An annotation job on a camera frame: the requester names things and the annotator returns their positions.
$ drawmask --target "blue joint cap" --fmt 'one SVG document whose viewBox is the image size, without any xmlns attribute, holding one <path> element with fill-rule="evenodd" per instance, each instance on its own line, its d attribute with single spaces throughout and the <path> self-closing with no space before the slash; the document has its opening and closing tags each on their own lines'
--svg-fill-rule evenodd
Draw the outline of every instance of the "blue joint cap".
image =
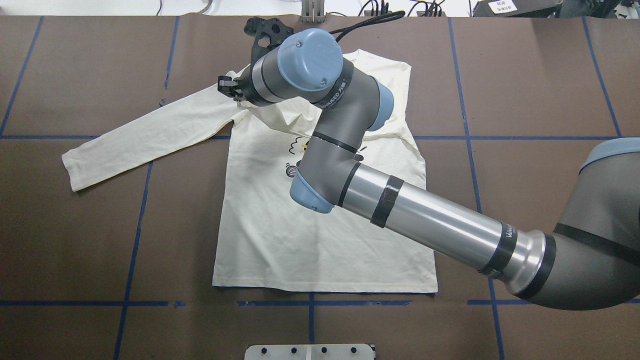
<svg viewBox="0 0 640 360">
<path fill-rule="evenodd" d="M 342 72 L 342 49 L 333 35 L 306 29 L 286 38 L 278 49 L 278 70 L 293 87 L 316 92 L 333 86 Z"/>
<path fill-rule="evenodd" d="M 582 172 L 582 169 L 594 161 L 608 158 L 609 156 L 628 154 L 630 152 L 640 152 L 640 138 L 607 140 L 593 148 L 587 161 L 580 167 L 580 171 Z"/>
<path fill-rule="evenodd" d="M 378 79 L 376 79 L 376 83 L 380 91 L 380 107 L 378 108 L 376 120 L 369 126 L 367 131 L 375 131 L 381 128 L 385 121 L 391 117 L 391 113 L 394 110 L 394 94 L 385 85 L 382 85 Z"/>
<path fill-rule="evenodd" d="M 333 209 L 333 204 L 320 196 L 299 172 L 293 177 L 289 195 L 298 204 L 318 213 L 329 214 Z"/>
</svg>

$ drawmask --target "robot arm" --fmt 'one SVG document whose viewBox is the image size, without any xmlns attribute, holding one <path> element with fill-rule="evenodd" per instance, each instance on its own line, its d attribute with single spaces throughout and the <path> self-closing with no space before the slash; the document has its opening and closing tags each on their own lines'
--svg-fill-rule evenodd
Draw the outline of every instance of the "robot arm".
<svg viewBox="0 0 640 360">
<path fill-rule="evenodd" d="M 257 106 L 300 96 L 323 109 L 291 185 L 298 204 L 320 213 L 338 205 L 542 306 L 598 309 L 640 293 L 640 138 L 596 147 L 554 233 L 524 233 L 355 161 L 365 132 L 391 115 L 393 95 L 324 30 L 281 43 L 218 85 Z"/>
</svg>

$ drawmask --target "white label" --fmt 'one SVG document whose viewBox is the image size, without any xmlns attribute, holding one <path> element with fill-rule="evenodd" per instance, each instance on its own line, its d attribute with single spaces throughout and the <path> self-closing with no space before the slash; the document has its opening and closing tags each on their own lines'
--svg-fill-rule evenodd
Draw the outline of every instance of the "white label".
<svg viewBox="0 0 640 360">
<path fill-rule="evenodd" d="M 489 3 L 493 13 L 510 13 L 518 10 L 512 0 L 498 0 Z"/>
</svg>

